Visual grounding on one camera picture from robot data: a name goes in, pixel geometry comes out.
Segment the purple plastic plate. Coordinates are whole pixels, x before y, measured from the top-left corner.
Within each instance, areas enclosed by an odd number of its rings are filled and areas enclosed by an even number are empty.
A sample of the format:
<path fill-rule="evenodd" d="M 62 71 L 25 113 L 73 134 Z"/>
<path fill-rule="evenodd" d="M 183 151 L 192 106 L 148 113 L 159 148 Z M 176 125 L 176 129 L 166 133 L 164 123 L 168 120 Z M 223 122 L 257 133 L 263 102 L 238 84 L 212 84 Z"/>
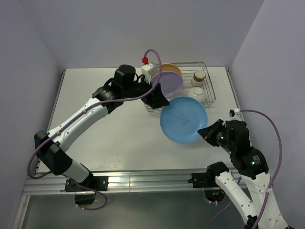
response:
<path fill-rule="evenodd" d="M 157 95 L 162 93 L 165 98 L 169 98 L 177 95 L 182 90 L 183 79 L 176 72 L 164 71 L 161 73 L 159 84 L 160 88 L 156 87 L 153 93 Z"/>

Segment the blue plastic plate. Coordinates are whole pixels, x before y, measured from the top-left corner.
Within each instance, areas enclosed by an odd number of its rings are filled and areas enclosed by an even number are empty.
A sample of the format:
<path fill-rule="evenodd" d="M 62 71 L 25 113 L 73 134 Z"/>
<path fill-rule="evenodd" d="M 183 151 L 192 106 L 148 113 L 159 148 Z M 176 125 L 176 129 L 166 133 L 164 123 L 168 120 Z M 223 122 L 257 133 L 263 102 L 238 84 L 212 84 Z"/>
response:
<path fill-rule="evenodd" d="M 190 144 L 201 136 L 198 130 L 208 126 L 208 115 L 197 100 L 180 96 L 172 99 L 169 106 L 162 108 L 160 127 L 164 135 L 179 144 Z"/>

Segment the white ceramic bowl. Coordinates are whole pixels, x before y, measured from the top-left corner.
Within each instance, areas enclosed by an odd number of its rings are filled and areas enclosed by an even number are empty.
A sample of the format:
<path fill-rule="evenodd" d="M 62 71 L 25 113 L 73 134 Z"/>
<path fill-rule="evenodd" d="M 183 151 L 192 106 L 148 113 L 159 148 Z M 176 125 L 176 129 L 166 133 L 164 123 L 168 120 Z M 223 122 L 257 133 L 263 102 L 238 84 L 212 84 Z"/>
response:
<path fill-rule="evenodd" d="M 207 95 L 206 95 L 205 91 L 203 90 L 203 88 L 201 88 L 201 87 L 192 87 L 187 92 L 187 96 L 191 97 L 201 103 L 205 103 L 206 99 L 207 99 Z"/>

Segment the white cup with wood patches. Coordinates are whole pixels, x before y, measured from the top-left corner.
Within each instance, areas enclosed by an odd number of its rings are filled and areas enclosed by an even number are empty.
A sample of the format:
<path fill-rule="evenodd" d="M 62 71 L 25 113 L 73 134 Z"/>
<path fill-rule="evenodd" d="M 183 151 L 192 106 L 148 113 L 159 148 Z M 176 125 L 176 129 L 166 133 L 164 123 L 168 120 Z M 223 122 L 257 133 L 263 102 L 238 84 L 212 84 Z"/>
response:
<path fill-rule="evenodd" d="M 192 86 L 201 87 L 203 85 L 205 78 L 206 78 L 206 73 L 204 70 L 195 71 L 191 79 Z"/>

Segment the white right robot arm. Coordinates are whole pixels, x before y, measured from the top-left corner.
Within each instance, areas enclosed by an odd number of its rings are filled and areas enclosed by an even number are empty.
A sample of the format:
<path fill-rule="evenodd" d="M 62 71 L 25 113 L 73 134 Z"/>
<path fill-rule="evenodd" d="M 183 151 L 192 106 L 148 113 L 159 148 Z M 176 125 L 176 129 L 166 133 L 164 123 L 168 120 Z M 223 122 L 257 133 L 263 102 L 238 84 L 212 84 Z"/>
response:
<path fill-rule="evenodd" d="M 240 213 L 246 229 L 288 229 L 272 190 L 269 168 L 264 155 L 251 145 L 244 121 L 218 120 L 210 127 L 198 130 L 210 145 L 221 147 L 230 156 L 245 194 L 223 162 L 207 167 L 204 184 L 220 187 Z"/>

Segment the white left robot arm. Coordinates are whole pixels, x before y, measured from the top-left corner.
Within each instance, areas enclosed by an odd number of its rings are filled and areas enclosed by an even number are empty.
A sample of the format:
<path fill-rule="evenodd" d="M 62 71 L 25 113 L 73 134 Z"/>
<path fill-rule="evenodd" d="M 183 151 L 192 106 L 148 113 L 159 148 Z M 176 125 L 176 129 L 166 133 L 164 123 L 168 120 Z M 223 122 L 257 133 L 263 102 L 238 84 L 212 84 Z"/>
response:
<path fill-rule="evenodd" d="M 49 132 L 35 134 L 36 155 L 51 173 L 67 177 L 81 190 L 94 188 L 92 172 L 66 154 L 75 140 L 127 101 L 140 99 L 153 109 L 169 105 L 159 83 L 161 67 L 147 63 L 141 67 L 141 72 L 137 75 L 134 67 L 121 65 L 79 111 Z"/>

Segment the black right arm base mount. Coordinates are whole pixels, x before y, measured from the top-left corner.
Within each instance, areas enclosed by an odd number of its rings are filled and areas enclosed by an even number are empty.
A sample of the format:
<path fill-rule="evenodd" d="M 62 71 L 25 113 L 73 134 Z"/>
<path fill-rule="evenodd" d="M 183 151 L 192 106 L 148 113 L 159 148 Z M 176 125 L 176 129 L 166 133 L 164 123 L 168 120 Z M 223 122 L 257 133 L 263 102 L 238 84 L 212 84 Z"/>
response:
<path fill-rule="evenodd" d="M 225 178 L 223 182 L 217 181 L 221 174 L 230 175 L 231 178 Z M 223 172 L 202 172 L 202 173 L 192 173 L 192 178 L 187 180 L 189 184 L 192 184 L 193 188 L 207 188 L 207 187 L 220 187 L 223 188 L 224 185 L 230 182 L 235 182 L 231 173 L 228 171 Z"/>

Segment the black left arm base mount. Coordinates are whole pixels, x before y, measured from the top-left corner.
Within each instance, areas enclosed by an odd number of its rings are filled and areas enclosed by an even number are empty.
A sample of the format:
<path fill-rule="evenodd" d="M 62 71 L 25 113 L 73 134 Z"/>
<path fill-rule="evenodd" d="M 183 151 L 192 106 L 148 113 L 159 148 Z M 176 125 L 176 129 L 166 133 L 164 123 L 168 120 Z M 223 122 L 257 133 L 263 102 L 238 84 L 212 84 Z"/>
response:
<path fill-rule="evenodd" d="M 97 191 L 107 191 L 108 184 L 109 184 L 109 177 L 108 176 L 93 176 L 89 180 L 89 182 L 81 183 L 82 186 L 86 188 L 82 188 L 77 186 L 71 179 L 66 180 L 65 192 L 82 192 L 82 191 L 89 191 L 89 189 L 97 190 Z"/>

